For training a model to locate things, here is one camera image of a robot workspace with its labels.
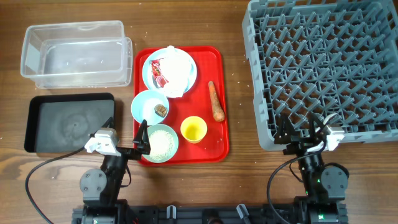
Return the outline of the brown food lump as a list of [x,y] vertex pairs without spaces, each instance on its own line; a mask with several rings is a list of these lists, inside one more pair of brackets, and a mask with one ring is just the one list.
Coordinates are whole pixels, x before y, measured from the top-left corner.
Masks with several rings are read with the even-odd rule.
[[158,116],[164,118],[167,115],[168,109],[164,105],[158,104],[155,105],[154,111]]

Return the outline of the white napkin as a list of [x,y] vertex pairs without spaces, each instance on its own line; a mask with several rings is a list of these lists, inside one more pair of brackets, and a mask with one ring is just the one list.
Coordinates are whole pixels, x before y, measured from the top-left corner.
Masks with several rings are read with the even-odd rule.
[[169,82],[163,88],[157,89],[168,98],[182,97],[188,87],[188,77],[192,69],[191,62],[171,45],[165,49],[165,54],[161,58],[163,61],[160,63],[160,69]]

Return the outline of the light blue bowl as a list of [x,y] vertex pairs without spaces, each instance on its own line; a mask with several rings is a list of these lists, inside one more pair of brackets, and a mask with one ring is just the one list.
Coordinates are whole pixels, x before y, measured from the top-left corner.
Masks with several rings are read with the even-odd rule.
[[[159,116],[155,112],[155,107],[162,105],[165,107],[165,116]],[[145,90],[137,94],[131,104],[131,114],[135,121],[142,123],[147,121],[149,126],[162,123],[170,109],[169,101],[166,96],[155,90]]]

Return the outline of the yellow cup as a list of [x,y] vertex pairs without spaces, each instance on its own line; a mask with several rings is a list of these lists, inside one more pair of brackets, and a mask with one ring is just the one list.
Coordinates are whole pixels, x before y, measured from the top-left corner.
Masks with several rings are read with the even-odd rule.
[[189,116],[185,118],[180,126],[182,136],[190,143],[199,143],[207,134],[207,124],[199,116]]

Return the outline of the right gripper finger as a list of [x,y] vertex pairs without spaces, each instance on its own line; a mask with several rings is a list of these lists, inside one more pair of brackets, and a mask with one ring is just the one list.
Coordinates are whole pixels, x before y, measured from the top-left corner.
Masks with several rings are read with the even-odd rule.
[[323,122],[313,113],[309,115],[309,137],[311,140],[325,140],[325,134],[323,129],[325,125]]
[[295,130],[293,124],[286,114],[281,114],[278,125],[277,132],[274,136],[275,144],[291,144],[300,141],[300,134]]

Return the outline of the white rice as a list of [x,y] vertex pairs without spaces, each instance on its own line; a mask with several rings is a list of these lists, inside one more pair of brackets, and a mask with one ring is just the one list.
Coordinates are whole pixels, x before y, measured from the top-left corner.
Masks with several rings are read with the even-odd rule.
[[168,158],[174,148],[173,136],[164,130],[156,130],[149,135],[150,158],[155,161],[162,161]]

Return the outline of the red snack wrapper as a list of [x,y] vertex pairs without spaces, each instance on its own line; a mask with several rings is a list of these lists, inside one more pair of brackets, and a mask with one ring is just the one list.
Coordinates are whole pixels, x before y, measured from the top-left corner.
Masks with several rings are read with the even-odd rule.
[[153,83],[156,88],[163,88],[169,81],[163,76],[160,69],[162,58],[150,61]]

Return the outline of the green bowl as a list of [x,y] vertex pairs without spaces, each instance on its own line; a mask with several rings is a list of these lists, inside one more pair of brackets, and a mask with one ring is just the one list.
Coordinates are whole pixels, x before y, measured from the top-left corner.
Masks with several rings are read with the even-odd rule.
[[176,154],[179,141],[176,132],[165,124],[148,127],[150,154],[144,159],[156,164],[169,161]]

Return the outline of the orange carrot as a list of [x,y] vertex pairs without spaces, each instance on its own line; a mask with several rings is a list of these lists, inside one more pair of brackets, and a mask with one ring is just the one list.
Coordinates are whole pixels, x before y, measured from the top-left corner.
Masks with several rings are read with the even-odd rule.
[[225,113],[220,105],[220,101],[219,101],[218,95],[216,93],[215,85],[212,81],[209,81],[208,88],[209,88],[209,93],[210,93],[213,118],[217,122],[222,122],[225,119]]

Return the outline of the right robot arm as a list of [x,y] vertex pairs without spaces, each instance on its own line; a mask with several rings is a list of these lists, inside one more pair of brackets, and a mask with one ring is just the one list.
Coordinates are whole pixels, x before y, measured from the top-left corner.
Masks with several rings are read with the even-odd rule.
[[[281,164],[271,174],[267,183],[267,200],[274,219],[281,223],[347,223],[346,205],[341,204],[346,197],[349,171],[341,164],[324,163],[322,152],[336,149],[345,136],[339,125],[328,124],[335,115],[323,121],[314,114],[309,119],[309,136],[303,137],[295,130],[287,115],[279,118],[275,144],[285,145],[285,155],[295,158]],[[278,171],[298,163],[305,195],[295,197],[288,205],[274,206],[271,202],[271,184]]]

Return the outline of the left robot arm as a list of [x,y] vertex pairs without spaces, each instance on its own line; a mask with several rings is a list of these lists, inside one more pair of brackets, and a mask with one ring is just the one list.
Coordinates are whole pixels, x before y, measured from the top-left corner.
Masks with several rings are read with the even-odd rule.
[[86,171],[80,179],[83,193],[83,209],[75,209],[72,223],[139,223],[138,216],[126,200],[118,199],[125,174],[130,171],[129,160],[139,161],[143,155],[150,154],[147,121],[144,120],[133,139],[134,148],[119,147],[119,138],[113,128],[114,119],[110,117],[102,127],[90,135],[84,148],[87,152],[98,152],[104,156],[99,169]]

